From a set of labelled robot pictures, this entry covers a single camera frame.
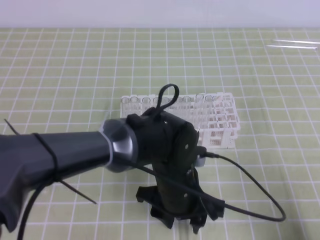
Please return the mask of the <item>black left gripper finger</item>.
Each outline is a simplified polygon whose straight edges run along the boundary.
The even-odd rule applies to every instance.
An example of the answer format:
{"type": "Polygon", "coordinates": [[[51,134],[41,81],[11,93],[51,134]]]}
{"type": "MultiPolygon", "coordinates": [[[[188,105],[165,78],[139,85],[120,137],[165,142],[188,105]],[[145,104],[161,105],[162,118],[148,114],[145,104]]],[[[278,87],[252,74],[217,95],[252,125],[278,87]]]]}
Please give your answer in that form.
{"type": "Polygon", "coordinates": [[[150,215],[162,222],[168,229],[172,229],[175,217],[165,209],[157,186],[140,186],[136,199],[139,203],[146,202],[151,205],[150,215]]]}
{"type": "Polygon", "coordinates": [[[207,217],[215,221],[223,218],[225,213],[225,201],[215,197],[203,197],[202,190],[194,189],[193,200],[190,207],[190,222],[192,227],[204,227],[207,217]]]}

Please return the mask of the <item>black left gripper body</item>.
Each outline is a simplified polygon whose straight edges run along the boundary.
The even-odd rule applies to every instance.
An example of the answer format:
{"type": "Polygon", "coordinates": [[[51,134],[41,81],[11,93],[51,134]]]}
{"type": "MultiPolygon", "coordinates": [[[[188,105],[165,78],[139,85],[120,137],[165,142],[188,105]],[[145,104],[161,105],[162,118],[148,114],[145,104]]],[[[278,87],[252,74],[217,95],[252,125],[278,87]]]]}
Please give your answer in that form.
{"type": "Polygon", "coordinates": [[[154,107],[143,115],[130,114],[126,123],[135,133],[139,165],[151,165],[157,175],[163,175],[174,184],[156,176],[156,185],[164,208],[175,218],[190,217],[193,196],[182,189],[193,190],[199,184],[194,162],[199,133],[193,125],[166,111],[154,107]]]}

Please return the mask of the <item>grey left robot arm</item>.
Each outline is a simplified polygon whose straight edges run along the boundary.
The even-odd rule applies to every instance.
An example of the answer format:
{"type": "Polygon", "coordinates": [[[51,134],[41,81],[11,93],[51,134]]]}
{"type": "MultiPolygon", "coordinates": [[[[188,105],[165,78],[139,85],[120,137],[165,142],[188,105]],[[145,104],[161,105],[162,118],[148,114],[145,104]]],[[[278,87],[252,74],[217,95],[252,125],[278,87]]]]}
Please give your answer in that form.
{"type": "Polygon", "coordinates": [[[195,233],[206,219],[223,217],[224,201],[192,194],[199,191],[196,163],[206,149],[193,125],[154,108],[143,115],[107,120],[100,131],[2,135],[0,137],[0,222],[16,229],[28,192],[106,167],[121,173],[151,165],[156,185],[139,187],[138,202],[168,228],[190,220],[195,233]]]}

